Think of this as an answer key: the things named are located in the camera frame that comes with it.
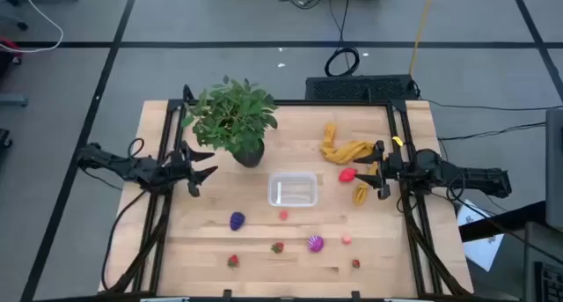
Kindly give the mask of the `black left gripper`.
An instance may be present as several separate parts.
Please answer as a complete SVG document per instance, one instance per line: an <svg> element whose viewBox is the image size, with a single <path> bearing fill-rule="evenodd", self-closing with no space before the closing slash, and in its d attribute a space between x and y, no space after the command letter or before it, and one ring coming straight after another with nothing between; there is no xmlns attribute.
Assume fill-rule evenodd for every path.
<svg viewBox="0 0 563 302"><path fill-rule="evenodd" d="M200 191L197 185L201 185L218 167L211 166L203 170L195 171L192 167L192 163L214 156L214 152L194 151L185 140L182 140L179 144L179 149L171 152L171 160L167 165L169 167L169 178L172 181L187 180L189 194L193 197L198 197Z"/></svg>

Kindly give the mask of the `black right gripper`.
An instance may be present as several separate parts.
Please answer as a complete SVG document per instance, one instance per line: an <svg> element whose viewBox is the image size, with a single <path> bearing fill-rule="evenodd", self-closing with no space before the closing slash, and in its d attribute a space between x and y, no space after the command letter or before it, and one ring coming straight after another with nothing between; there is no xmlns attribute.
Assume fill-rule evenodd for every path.
<svg viewBox="0 0 563 302"><path fill-rule="evenodd" d="M374 189L378 189L378 198L385 200L391 195L390 186L386 183L386 180L398 178L398 173L403 169L403 159L400 152L392 152L385 157L384 142L381 140L376 141L374 152L375 154L356 158L354 162L366 165L377 162L377 174L356 174L355 177Z"/></svg>

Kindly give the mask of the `yellow cloth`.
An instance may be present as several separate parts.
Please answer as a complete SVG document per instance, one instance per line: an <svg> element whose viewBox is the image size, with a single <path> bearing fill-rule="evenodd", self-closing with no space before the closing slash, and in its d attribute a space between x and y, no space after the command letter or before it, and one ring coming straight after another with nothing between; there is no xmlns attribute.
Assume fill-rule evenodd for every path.
<svg viewBox="0 0 563 302"><path fill-rule="evenodd" d="M352 140L337 147L334 144L337 126L333 122L328 122L324 126L324 136L320 145L320 151L326 161L336 165L346 165L357 158L368 157L373 151L374 144L363 140ZM366 182L359 183L352 194L354 205L364 204L370 185Z"/></svg>

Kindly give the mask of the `green plant in black pot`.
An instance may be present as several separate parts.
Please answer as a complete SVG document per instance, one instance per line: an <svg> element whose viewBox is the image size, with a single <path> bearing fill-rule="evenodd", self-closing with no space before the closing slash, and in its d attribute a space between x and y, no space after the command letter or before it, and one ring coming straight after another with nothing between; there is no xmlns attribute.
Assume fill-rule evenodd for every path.
<svg viewBox="0 0 563 302"><path fill-rule="evenodd" d="M200 146L223 149L242 166L254 168L265 152L267 129L277 129L274 97L248 80L225 76L186 107L183 127L192 129Z"/></svg>

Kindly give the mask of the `clear plastic food container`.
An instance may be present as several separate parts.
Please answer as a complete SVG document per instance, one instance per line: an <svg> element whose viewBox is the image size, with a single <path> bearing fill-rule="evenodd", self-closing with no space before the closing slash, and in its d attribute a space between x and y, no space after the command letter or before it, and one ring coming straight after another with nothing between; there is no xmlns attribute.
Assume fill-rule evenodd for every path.
<svg viewBox="0 0 563 302"><path fill-rule="evenodd" d="M273 173L268 178L267 200L274 207L307 208L318 202L314 173Z"/></svg>

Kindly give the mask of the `black computer case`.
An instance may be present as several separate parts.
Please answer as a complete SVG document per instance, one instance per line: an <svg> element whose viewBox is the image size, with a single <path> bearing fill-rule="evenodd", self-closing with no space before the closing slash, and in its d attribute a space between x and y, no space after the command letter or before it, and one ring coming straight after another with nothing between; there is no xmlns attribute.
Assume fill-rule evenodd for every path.
<svg viewBox="0 0 563 302"><path fill-rule="evenodd" d="M418 99L420 90L409 75L308 77L307 100L385 101Z"/></svg>

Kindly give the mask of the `brown stick in pot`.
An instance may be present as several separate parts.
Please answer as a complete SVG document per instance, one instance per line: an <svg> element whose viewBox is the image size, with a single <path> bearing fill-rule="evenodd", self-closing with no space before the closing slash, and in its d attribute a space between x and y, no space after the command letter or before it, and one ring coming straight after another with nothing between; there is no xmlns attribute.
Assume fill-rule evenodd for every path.
<svg viewBox="0 0 563 302"><path fill-rule="evenodd" d="M384 201L370 192L364 204L354 205L354 185L339 182L340 166L319 149L328 122L337 126L337 145L381 140L391 147L387 116L377 106L279 101L278 128L267 132L258 166L246 168L218 151L202 162L218 169L198 197L185 183L175 186L163 244L147 258L142 289L160 296L216 297L227 289L236 298L347 298L352 291L364 298L412 298L443 287L426 255L409 243L398 184ZM279 172L314 173L317 204L293 208L280 220L267 200L268 177ZM245 215L238 231L230 229L235 211ZM319 253L309 251L313 235L325 241ZM350 245L343 235L352 238ZM271 250L276 242L284 244L280 254ZM227 265L233 254L238 268Z"/></svg>

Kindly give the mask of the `white paper sheet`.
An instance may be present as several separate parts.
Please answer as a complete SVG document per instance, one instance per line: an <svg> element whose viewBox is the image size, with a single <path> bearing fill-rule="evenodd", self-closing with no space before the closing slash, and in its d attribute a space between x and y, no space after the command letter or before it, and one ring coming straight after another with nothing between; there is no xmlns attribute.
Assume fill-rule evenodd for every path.
<svg viewBox="0 0 563 302"><path fill-rule="evenodd" d="M469 200L464 200L457 212L457 224L459 227L468 225L474 221L491 217L489 213L482 210ZM464 243L465 257L489 271L501 246L504 235L498 234L485 239L477 239Z"/></svg>

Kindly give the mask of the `dark side desk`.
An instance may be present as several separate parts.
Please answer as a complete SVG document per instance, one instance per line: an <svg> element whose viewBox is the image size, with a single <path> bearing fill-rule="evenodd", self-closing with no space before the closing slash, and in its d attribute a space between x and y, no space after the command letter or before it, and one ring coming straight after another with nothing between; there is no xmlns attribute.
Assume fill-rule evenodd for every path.
<svg viewBox="0 0 563 302"><path fill-rule="evenodd" d="M503 234L503 240L489 271L470 261L470 275L476 292L490 298L535 300L534 263L545 262L563 268L563 231L546 222L546 201L508 210L497 206L485 210L491 217L460 227L468 242Z"/></svg>

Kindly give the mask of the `grey monitor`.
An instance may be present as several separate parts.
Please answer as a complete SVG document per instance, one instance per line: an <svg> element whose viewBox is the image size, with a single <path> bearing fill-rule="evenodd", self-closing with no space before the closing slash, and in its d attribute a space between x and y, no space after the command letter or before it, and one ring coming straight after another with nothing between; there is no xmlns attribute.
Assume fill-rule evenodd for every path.
<svg viewBox="0 0 563 302"><path fill-rule="evenodd" d="M545 117L546 222L563 231L563 108Z"/></svg>

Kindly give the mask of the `black keyboard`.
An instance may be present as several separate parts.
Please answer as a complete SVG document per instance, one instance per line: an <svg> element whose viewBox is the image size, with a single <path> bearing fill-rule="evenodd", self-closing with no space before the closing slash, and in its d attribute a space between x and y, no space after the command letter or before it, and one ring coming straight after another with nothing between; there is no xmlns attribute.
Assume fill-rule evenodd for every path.
<svg viewBox="0 0 563 302"><path fill-rule="evenodd" d="M536 302L563 302L562 267L536 261L534 281Z"/></svg>

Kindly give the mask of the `red bag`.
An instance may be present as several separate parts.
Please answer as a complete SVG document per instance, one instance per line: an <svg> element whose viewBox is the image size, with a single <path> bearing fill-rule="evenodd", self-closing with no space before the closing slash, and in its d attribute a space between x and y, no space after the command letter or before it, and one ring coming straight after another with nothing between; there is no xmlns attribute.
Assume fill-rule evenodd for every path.
<svg viewBox="0 0 563 302"><path fill-rule="evenodd" d="M19 45L17 45L14 41L0 37L0 48L12 54L11 61L15 65L20 65L22 63L23 52Z"/></svg>

